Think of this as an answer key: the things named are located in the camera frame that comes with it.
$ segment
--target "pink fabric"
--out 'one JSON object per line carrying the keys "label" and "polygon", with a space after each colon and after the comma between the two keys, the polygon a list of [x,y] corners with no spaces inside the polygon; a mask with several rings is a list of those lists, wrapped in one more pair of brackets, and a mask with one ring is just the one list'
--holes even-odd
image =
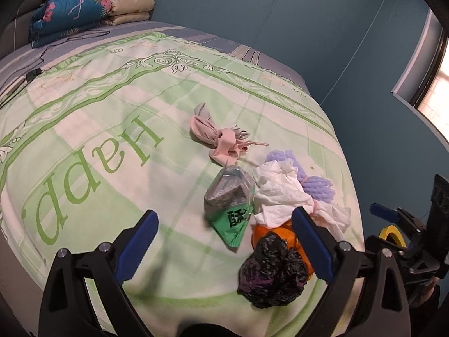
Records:
{"label": "pink fabric", "polygon": [[306,176],[305,178],[303,178],[299,183],[301,184],[301,186],[304,186],[304,183],[308,180],[308,176]]}
{"label": "pink fabric", "polygon": [[315,214],[318,209],[318,201],[313,199],[313,211],[311,212],[311,215]]}
{"label": "pink fabric", "polygon": [[[245,140],[245,134],[236,136],[236,132],[229,128],[219,129],[215,126],[205,104],[197,106],[201,109],[195,112],[199,115],[194,115],[190,119],[190,130],[192,133],[204,143],[214,146],[214,149],[209,151],[209,156],[214,161],[222,166],[231,166],[239,159],[242,152],[248,151],[248,147],[254,145],[268,145],[266,143],[253,142]],[[201,114],[201,110],[206,108],[206,114]]]}

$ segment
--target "crumpled tissue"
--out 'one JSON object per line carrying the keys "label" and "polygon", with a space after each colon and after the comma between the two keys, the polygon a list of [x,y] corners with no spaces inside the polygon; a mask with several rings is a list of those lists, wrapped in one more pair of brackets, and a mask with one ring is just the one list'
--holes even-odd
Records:
{"label": "crumpled tissue", "polygon": [[293,210],[302,206],[316,225],[326,228],[337,241],[351,224],[351,209],[313,199],[297,178],[298,169],[290,158],[266,162],[253,171],[258,191],[254,196],[257,223],[269,229],[290,220]]}

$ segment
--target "crumpled black bag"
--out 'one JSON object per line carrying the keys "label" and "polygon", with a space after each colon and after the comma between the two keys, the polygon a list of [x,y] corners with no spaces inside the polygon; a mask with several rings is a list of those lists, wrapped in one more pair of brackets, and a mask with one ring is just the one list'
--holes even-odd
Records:
{"label": "crumpled black bag", "polygon": [[240,267],[237,293],[257,308],[285,306],[301,295],[307,277],[300,254],[270,232]]}

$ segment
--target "blue wall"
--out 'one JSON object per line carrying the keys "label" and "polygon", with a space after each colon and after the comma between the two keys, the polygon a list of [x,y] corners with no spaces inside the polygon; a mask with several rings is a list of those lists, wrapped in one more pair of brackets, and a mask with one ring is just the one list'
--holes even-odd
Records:
{"label": "blue wall", "polygon": [[153,20],[254,47],[287,64],[319,101],[369,28],[382,0],[155,0]]}
{"label": "blue wall", "polygon": [[[412,108],[390,91],[421,35],[423,0],[385,0],[359,50],[322,103],[351,170],[365,236],[386,222],[369,215],[372,202],[401,206],[427,219],[433,176],[449,178],[449,153]],[[440,283],[442,295],[449,277]]]}

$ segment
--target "pink flower print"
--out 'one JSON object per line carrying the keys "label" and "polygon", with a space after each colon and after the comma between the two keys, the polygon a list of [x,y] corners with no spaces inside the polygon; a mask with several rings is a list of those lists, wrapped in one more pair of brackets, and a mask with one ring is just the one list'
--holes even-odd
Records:
{"label": "pink flower print", "polygon": [[56,7],[55,3],[49,3],[47,7],[45,8],[45,12],[43,13],[42,20],[48,23],[52,18],[53,15],[53,9]]}
{"label": "pink flower print", "polygon": [[109,11],[111,9],[111,0],[100,0],[100,4]]}

